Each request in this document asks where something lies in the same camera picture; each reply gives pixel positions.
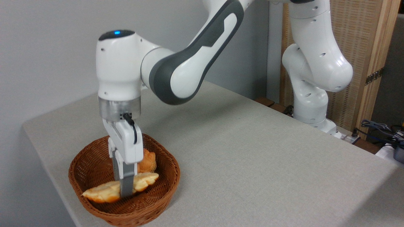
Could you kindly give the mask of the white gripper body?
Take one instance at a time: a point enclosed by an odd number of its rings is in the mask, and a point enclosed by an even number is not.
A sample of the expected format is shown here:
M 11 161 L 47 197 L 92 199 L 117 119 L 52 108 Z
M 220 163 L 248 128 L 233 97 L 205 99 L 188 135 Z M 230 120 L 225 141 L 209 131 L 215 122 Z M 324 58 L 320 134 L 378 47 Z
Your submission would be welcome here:
M 118 151 L 126 164 L 140 163 L 143 160 L 142 133 L 134 121 L 120 120 L 111 122 L 103 119 L 108 139 L 110 158 Z

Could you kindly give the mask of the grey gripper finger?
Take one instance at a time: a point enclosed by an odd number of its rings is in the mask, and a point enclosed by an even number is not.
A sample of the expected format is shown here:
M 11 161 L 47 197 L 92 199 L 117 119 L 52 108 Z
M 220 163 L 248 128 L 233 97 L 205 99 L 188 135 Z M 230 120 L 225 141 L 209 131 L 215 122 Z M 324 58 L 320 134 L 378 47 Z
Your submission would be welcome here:
M 133 183 L 136 175 L 137 163 L 126 164 L 122 162 L 119 166 L 120 197 L 128 197 L 133 194 Z
M 120 181 L 120 170 L 119 170 L 120 161 L 118 158 L 120 154 L 112 138 L 108 138 L 108 150 L 109 150 L 109 157 L 111 158 L 113 164 L 114 179 L 115 181 Z

